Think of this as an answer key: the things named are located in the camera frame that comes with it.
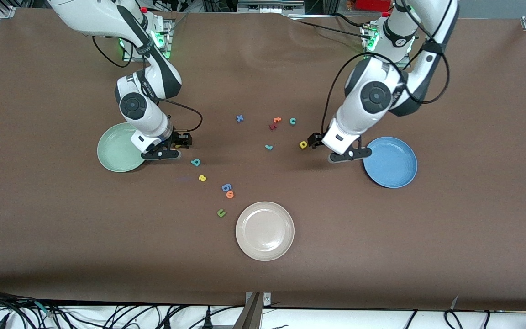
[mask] green plate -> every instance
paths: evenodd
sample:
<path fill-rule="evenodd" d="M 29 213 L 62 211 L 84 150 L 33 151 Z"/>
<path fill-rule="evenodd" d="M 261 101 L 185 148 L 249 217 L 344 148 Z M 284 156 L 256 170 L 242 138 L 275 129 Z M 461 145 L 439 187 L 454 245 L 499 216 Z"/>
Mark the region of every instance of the green plate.
<path fill-rule="evenodd" d="M 125 173 L 144 162 L 142 153 L 131 143 L 135 128 L 127 122 L 109 128 L 96 146 L 100 164 L 110 171 Z"/>

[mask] blue plate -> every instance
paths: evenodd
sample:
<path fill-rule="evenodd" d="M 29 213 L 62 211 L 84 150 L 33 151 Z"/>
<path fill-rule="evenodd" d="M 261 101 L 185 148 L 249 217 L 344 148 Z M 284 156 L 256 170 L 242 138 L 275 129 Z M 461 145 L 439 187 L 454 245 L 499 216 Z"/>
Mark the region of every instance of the blue plate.
<path fill-rule="evenodd" d="M 403 187 L 417 174 L 415 153 L 403 140 L 381 137 L 368 144 L 372 155 L 363 160 L 367 174 L 375 183 L 390 189 Z"/>

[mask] plate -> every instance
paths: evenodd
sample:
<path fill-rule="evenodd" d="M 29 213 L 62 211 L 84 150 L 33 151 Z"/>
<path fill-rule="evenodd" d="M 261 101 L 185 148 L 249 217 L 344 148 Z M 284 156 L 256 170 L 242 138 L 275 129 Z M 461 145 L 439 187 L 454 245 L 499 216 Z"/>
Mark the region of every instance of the plate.
<path fill-rule="evenodd" d="M 274 202 L 257 202 L 238 217 L 238 246 L 254 260 L 267 262 L 283 256 L 294 241 L 294 221 Z"/>
<path fill-rule="evenodd" d="M 417 174 L 417 158 L 403 140 L 381 137 L 368 144 L 372 155 L 363 160 L 367 174 L 375 183 L 390 189 L 403 187 Z"/>
<path fill-rule="evenodd" d="M 110 127 L 96 146 L 100 164 L 110 171 L 125 173 L 144 162 L 142 153 L 131 143 L 135 128 L 127 122 Z"/>

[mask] power cord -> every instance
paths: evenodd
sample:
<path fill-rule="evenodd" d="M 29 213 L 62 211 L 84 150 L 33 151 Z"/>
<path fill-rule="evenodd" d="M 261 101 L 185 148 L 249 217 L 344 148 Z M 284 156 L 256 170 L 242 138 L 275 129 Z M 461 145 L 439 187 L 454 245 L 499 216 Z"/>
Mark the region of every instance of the power cord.
<path fill-rule="evenodd" d="M 224 312 L 224 311 L 226 311 L 226 310 L 230 310 L 231 308 L 242 308 L 242 307 L 244 307 L 244 305 L 228 306 L 227 308 L 221 308 L 220 310 L 216 310 L 216 311 L 212 312 L 210 315 L 208 315 L 208 316 L 206 316 L 206 317 L 203 317 L 203 318 L 201 318 L 200 320 L 196 321 L 196 323 L 194 323 L 193 325 L 191 325 L 190 327 L 188 327 L 188 329 L 192 329 L 193 327 L 199 325 L 200 322 L 206 320 L 206 319 L 207 319 L 208 317 L 210 317 L 210 316 L 213 316 L 213 315 L 218 314 L 218 313 L 220 313 L 220 312 Z"/>
<path fill-rule="evenodd" d="M 411 325 L 411 322 L 413 321 L 413 318 L 415 318 L 415 315 L 417 314 L 417 309 L 413 310 L 413 313 L 409 317 L 409 320 L 407 321 L 407 324 L 405 325 L 405 329 L 409 329 L 409 326 Z"/>
<path fill-rule="evenodd" d="M 204 319 L 204 325 L 202 325 L 202 329 L 213 329 L 212 325 L 212 319 L 210 318 L 210 305 L 208 306 L 208 309 L 206 310 L 206 318 Z"/>
<path fill-rule="evenodd" d="M 92 36 L 92 43 L 95 44 L 95 47 L 96 47 L 96 50 L 98 50 L 100 52 L 100 54 L 103 55 L 104 58 L 106 58 L 109 62 L 113 63 L 113 65 L 117 66 L 117 67 L 127 67 L 129 66 L 129 64 L 131 64 L 131 59 L 133 58 L 133 43 L 130 42 L 129 40 L 126 40 L 127 42 L 129 42 L 131 44 L 131 53 L 129 54 L 129 60 L 127 60 L 127 64 L 125 65 L 119 65 L 115 62 L 113 62 L 113 60 L 111 60 L 111 58 L 109 58 L 100 48 L 99 48 L 99 45 L 96 44 L 96 40 L 95 40 L 95 36 Z"/>
<path fill-rule="evenodd" d="M 142 77 L 143 79 L 145 79 L 146 77 L 146 58 L 145 56 L 142 56 L 142 62 L 143 62 L 143 69 L 142 69 Z M 146 91 L 144 90 L 144 88 L 142 88 L 142 93 L 147 96 L 148 98 L 150 98 L 150 100 L 152 101 L 163 101 L 163 102 L 167 102 L 167 103 L 170 103 L 170 104 L 173 104 L 175 106 L 179 106 L 181 108 L 185 108 L 186 110 L 190 110 L 196 114 L 198 114 L 198 116 L 200 117 L 200 121 L 198 122 L 198 125 L 196 125 L 196 127 L 193 127 L 192 129 L 185 129 L 185 130 L 176 130 L 176 132 L 178 133 L 189 133 L 191 131 L 195 131 L 196 129 L 198 129 L 200 127 L 200 125 L 202 125 L 202 121 L 203 121 L 203 117 L 202 117 L 202 113 L 200 113 L 199 111 L 197 110 L 194 110 L 194 108 L 191 108 L 190 106 L 185 106 L 184 104 L 180 104 L 178 102 L 174 102 L 174 101 L 170 101 L 170 100 L 167 100 L 165 98 L 158 98 L 158 97 L 150 97 Z"/>
<path fill-rule="evenodd" d="M 488 321 L 490 321 L 490 311 L 487 310 L 487 311 L 484 311 L 484 312 L 486 313 L 486 318 L 484 319 L 484 324 L 482 325 L 482 329 L 486 329 L 486 327 L 488 326 Z M 460 320 L 458 319 L 458 316 L 456 315 L 456 313 L 453 310 L 447 310 L 446 312 L 444 312 L 444 320 L 445 320 L 447 326 L 450 327 L 451 329 L 456 329 L 456 327 L 451 325 L 449 320 L 447 319 L 447 315 L 448 314 L 451 314 L 453 316 L 453 318 L 456 320 L 456 323 L 458 324 L 458 327 L 460 329 L 463 329 L 462 323 L 460 322 Z"/>

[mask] foam number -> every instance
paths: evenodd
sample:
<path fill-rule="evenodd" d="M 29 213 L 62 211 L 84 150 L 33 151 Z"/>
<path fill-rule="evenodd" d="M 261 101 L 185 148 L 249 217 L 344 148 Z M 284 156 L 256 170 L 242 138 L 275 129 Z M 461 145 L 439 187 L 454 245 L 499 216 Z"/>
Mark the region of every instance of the foam number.
<path fill-rule="evenodd" d="M 225 185 L 222 186 L 222 189 L 223 189 L 223 192 L 228 192 L 228 191 L 232 190 L 232 185 L 225 184 Z"/>

